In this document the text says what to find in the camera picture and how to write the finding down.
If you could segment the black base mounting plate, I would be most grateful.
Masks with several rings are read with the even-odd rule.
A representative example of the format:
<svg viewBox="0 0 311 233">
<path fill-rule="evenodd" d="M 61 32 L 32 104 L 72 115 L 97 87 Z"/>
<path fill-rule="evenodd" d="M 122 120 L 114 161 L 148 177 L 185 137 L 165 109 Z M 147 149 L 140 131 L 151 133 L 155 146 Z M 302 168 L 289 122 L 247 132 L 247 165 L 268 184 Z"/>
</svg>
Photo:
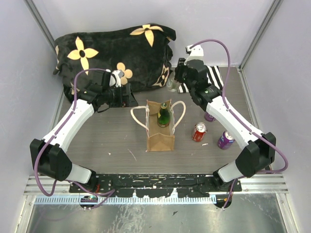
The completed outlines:
<svg viewBox="0 0 311 233">
<path fill-rule="evenodd" d="M 226 193 L 231 187 L 233 191 L 242 190 L 238 181 L 220 184 L 210 174 L 98 174 L 95 184 L 82 186 L 98 193 L 114 189 L 113 196 L 120 198 L 167 198 L 173 191 L 178 198 L 200 198 L 209 197 L 212 192 Z"/>
</svg>

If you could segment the purple fanta can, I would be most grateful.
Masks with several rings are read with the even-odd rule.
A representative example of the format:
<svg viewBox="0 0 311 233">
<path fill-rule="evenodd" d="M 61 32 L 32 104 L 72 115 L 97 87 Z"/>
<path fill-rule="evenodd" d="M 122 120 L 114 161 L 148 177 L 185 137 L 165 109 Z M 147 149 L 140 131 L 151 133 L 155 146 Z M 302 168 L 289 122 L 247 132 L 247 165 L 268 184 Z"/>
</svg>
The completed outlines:
<svg viewBox="0 0 311 233">
<path fill-rule="evenodd" d="M 215 120 L 215 118 L 209 114 L 208 112 L 205 112 L 205 120 L 209 121 L 209 122 L 213 122 Z"/>
<path fill-rule="evenodd" d="M 218 140 L 218 147 L 222 150 L 228 149 L 235 142 L 230 132 L 224 131 Z"/>
</svg>

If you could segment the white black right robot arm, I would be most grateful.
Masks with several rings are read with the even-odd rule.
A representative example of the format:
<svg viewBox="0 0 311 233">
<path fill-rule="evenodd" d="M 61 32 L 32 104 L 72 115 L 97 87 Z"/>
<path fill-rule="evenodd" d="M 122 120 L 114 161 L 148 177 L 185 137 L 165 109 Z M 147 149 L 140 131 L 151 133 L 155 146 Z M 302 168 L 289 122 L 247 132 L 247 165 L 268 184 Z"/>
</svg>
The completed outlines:
<svg viewBox="0 0 311 233">
<path fill-rule="evenodd" d="M 232 180 L 250 178 L 274 162 L 276 137 L 271 132 L 263 133 L 239 114 L 222 97 L 222 91 L 208 82 L 207 72 L 202 60 L 179 58 L 174 79 L 186 85 L 192 101 L 216 118 L 241 149 L 235 161 L 213 172 L 215 189 L 225 191 Z"/>
</svg>

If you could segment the burlap watermelon canvas bag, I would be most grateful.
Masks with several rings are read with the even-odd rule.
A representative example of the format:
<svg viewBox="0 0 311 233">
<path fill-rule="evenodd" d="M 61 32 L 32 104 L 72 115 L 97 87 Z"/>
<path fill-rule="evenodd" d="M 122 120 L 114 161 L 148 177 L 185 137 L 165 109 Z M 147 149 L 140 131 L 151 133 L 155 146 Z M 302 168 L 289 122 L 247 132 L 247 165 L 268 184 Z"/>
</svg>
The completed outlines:
<svg viewBox="0 0 311 233">
<path fill-rule="evenodd" d="M 140 126 L 142 126 L 146 130 L 146 151 L 147 152 L 155 152 L 155 151 L 173 151 L 175 144 L 175 128 L 183 119 L 186 113 L 186 105 L 183 101 L 179 100 L 175 103 L 172 103 L 171 100 L 165 101 L 168 112 L 169 112 L 169 122 L 166 126 L 161 126 L 158 124 L 158 116 L 159 111 L 161 109 L 161 104 L 154 101 L 147 101 L 145 106 L 137 106 L 133 107 L 130 110 L 131 116 L 133 120 Z M 173 108 L 177 105 L 181 104 L 183 107 L 183 111 L 178 120 L 174 118 L 174 110 Z M 145 111 L 145 122 L 140 122 L 134 111 L 138 109 L 143 109 Z"/>
</svg>

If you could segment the red Coke can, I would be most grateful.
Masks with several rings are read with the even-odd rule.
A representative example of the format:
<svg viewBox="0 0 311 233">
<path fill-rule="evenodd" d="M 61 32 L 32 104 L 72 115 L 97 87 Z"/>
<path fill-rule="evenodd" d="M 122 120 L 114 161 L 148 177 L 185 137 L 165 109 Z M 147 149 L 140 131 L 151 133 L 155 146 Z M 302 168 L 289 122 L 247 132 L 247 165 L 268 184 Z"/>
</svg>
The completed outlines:
<svg viewBox="0 0 311 233">
<path fill-rule="evenodd" d="M 207 132 L 207 126 L 205 123 L 203 122 L 198 122 L 195 126 L 194 126 L 194 130 L 192 133 L 192 140 L 195 142 L 201 142 L 204 138 L 204 135 Z"/>
</svg>

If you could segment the aluminium slotted rail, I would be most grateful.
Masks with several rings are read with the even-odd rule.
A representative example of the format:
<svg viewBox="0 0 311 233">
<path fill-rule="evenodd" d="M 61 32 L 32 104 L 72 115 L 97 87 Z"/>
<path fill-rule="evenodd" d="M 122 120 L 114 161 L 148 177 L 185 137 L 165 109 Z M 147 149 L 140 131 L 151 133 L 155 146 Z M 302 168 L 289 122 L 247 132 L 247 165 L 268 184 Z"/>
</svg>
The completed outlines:
<svg viewBox="0 0 311 233">
<path fill-rule="evenodd" d="M 108 198 L 104 202 L 104 204 L 110 205 L 122 205 L 122 204 L 216 204 L 216 196 L 211 195 L 210 197 L 203 197 L 203 198 L 178 198 L 176 197 L 161 197 L 161 198 L 119 198 L 119 197 L 112 197 Z"/>
</svg>

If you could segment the clear glass Chang bottle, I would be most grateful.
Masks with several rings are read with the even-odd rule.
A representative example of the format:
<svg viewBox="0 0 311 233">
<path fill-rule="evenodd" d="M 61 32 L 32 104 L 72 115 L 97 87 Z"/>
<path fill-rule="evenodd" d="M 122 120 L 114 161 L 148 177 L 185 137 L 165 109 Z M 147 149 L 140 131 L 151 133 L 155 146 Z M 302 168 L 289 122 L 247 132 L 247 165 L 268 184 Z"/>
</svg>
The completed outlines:
<svg viewBox="0 0 311 233">
<path fill-rule="evenodd" d="M 172 71 L 167 79 L 166 87 L 170 92 L 177 92 L 179 86 L 180 83 L 175 80 L 175 72 Z"/>
</svg>

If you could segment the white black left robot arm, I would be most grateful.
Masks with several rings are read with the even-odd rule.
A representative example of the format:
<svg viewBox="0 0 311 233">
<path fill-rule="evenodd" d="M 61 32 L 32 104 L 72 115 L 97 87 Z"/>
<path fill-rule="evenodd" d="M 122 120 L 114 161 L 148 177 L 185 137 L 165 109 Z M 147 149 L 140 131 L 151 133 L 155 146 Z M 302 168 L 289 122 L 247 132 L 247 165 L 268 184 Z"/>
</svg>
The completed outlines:
<svg viewBox="0 0 311 233">
<path fill-rule="evenodd" d="M 97 188 L 93 171 L 74 164 L 67 156 L 67 150 L 83 124 L 99 108 L 106 104 L 109 108 L 134 107 L 138 103 L 129 83 L 122 84 L 125 72 L 97 69 L 99 76 L 84 89 L 73 89 L 71 107 L 58 124 L 43 139 L 34 139 L 30 144 L 31 158 L 35 174 L 43 174 L 57 181 L 75 181 L 86 192 Z"/>
</svg>

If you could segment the black white striped cloth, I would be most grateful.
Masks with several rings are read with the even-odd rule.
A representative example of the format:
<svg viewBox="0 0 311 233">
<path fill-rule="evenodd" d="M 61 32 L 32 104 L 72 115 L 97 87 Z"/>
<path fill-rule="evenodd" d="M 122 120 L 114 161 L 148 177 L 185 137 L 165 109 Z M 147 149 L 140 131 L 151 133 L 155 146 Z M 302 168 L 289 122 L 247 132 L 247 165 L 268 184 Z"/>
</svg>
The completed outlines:
<svg viewBox="0 0 311 233">
<path fill-rule="evenodd" d="M 207 78 L 208 78 L 208 83 L 216 86 L 220 90 L 223 89 L 224 83 L 223 83 L 221 73 L 220 73 L 218 66 L 208 66 Z M 188 90 L 187 86 L 184 83 L 182 83 L 177 88 L 177 92 L 178 93 L 188 93 L 189 90 Z"/>
</svg>

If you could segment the green Perrier glass bottle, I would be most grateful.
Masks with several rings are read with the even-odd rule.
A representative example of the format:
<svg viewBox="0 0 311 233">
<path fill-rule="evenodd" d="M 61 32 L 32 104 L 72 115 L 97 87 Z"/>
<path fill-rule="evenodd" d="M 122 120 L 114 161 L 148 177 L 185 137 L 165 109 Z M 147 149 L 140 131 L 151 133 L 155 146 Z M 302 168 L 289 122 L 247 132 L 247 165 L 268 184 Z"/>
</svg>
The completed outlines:
<svg viewBox="0 0 311 233">
<path fill-rule="evenodd" d="M 160 109 L 157 113 L 157 124 L 159 127 L 165 128 L 171 121 L 171 115 L 168 109 L 167 103 L 163 102 L 160 105 Z"/>
</svg>

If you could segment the black floral plush blanket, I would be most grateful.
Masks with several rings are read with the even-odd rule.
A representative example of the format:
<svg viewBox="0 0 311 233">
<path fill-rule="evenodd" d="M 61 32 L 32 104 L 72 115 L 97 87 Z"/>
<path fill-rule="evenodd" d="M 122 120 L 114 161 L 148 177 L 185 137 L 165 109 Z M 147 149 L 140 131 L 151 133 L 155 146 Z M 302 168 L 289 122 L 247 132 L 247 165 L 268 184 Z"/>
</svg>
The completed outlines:
<svg viewBox="0 0 311 233">
<path fill-rule="evenodd" d="M 110 32 L 77 32 L 55 40 L 57 65 L 54 75 L 62 78 L 64 93 L 73 101 L 101 69 L 121 70 L 121 84 L 130 83 L 132 91 L 159 89 L 171 72 L 176 40 L 174 29 L 149 23 Z"/>
</svg>

